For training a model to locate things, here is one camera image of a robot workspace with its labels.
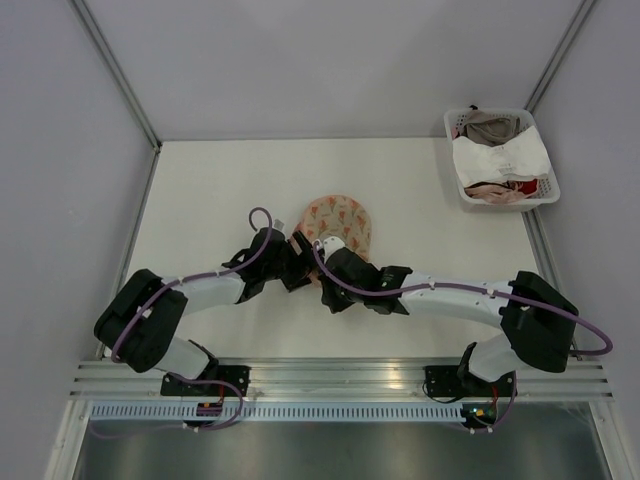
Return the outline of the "floral mesh laundry bag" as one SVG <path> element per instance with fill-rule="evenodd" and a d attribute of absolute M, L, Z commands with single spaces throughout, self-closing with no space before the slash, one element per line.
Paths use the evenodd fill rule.
<path fill-rule="evenodd" d="M 313 200 L 294 232 L 301 232 L 309 243 L 338 237 L 363 260 L 369 260 L 372 220 L 364 206 L 349 196 L 328 195 Z"/>

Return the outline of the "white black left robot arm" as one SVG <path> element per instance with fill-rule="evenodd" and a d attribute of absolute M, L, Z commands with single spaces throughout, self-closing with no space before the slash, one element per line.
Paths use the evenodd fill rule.
<path fill-rule="evenodd" d="M 176 336 L 182 318 L 247 302 L 270 281 L 292 292 L 311 283 L 314 266 L 312 243 L 301 232 L 286 238 L 264 227 L 217 270 L 182 279 L 136 271 L 98 318 L 94 336 L 133 371 L 176 374 L 195 395 L 206 396 L 218 384 L 217 360 L 205 347 Z"/>

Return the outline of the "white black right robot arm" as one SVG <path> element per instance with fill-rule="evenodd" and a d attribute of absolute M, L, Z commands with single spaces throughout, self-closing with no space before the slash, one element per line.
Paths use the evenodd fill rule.
<path fill-rule="evenodd" d="M 553 374 L 567 368 L 577 310 L 533 272 L 506 283 L 463 284 L 409 267 L 377 268 L 347 248 L 322 248 L 314 257 L 322 302 L 332 313 L 361 304 L 380 315 L 435 315 L 497 329 L 461 356 L 456 381 L 469 395 L 522 368 Z"/>

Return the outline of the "white bra in basket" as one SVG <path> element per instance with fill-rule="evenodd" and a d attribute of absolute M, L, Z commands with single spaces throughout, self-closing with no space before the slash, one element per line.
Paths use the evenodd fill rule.
<path fill-rule="evenodd" d="M 496 147 L 476 144 L 460 136 L 452 142 L 452 157 L 464 188 L 480 182 L 529 181 L 547 177 L 552 170 L 536 126 Z"/>

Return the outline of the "white plastic laundry basket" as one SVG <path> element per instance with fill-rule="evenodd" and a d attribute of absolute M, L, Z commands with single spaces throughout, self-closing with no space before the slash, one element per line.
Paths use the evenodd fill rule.
<path fill-rule="evenodd" d="M 443 124 L 462 209 L 526 212 L 560 199 L 549 154 L 528 111 L 450 109 Z"/>

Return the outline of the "pink red garments in basket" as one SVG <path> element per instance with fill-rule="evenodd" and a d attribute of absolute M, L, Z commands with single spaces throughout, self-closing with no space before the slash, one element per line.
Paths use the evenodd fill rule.
<path fill-rule="evenodd" d="M 480 182 L 464 188 L 465 194 L 488 204 L 506 205 L 532 197 L 537 193 L 539 180 L 510 180 L 505 183 Z"/>

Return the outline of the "grey garment in basket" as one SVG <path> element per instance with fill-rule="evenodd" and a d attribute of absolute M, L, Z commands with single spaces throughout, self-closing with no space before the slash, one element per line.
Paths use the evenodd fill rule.
<path fill-rule="evenodd" d="M 514 139 L 520 129 L 520 119 L 511 115 L 492 115 L 473 110 L 460 127 L 460 135 L 488 147 L 504 145 Z"/>

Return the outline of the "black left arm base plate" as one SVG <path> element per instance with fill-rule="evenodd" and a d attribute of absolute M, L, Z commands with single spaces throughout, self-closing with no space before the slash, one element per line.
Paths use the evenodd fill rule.
<path fill-rule="evenodd" d="M 247 394 L 251 368 L 248 365 L 217 365 L 196 380 L 185 380 L 167 373 L 161 382 L 164 397 L 231 397 Z"/>

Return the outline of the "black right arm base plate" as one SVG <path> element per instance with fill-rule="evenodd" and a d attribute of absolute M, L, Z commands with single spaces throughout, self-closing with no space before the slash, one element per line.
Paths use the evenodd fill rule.
<path fill-rule="evenodd" d="M 425 366 L 423 393 L 438 403 L 453 403 L 477 393 L 480 383 L 463 366 Z"/>

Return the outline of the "aluminium mounting rail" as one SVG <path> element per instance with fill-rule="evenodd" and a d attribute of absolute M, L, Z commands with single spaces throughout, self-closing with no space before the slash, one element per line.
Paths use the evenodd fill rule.
<path fill-rule="evenodd" d="M 424 396 L 424 368 L 453 358 L 222 358 L 222 365 L 249 367 L 248 396 L 267 401 L 415 401 Z M 163 374 L 136 373 L 109 360 L 82 361 L 72 374 L 69 396 L 92 400 L 155 400 Z M 565 372 L 521 369 L 523 402 L 610 402 L 612 386 L 597 360 L 569 361 Z"/>

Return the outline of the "left aluminium frame post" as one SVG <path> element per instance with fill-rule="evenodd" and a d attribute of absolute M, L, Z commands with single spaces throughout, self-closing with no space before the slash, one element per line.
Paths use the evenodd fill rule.
<path fill-rule="evenodd" d="M 152 151 L 159 153 L 162 147 L 162 141 L 152 126 L 138 96 L 134 92 L 89 3 L 85 0 L 69 0 L 68 4 L 104 64 L 134 122 L 142 131 Z"/>

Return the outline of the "aluminium frame post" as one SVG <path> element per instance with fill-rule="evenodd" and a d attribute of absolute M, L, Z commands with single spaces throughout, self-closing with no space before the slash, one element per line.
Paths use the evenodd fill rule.
<path fill-rule="evenodd" d="M 541 105 L 558 72 L 569 57 L 572 48 L 577 43 L 599 4 L 599 0 L 581 0 L 579 2 L 524 105 L 524 109 L 529 113 L 534 114 Z"/>
<path fill-rule="evenodd" d="M 138 96 L 134 92 L 89 3 L 85 0 L 69 0 L 68 4 L 104 64 L 134 122 L 142 131 L 152 151 L 159 153 L 162 147 L 162 141 L 152 126 Z"/>

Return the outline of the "right aluminium frame post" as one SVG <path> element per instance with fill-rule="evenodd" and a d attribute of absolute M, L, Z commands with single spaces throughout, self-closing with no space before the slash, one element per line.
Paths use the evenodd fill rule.
<path fill-rule="evenodd" d="M 524 109 L 529 113 L 534 114 L 541 105 L 558 72 L 569 57 L 572 48 L 577 43 L 599 4 L 599 0 L 581 0 L 579 2 L 524 105 Z"/>

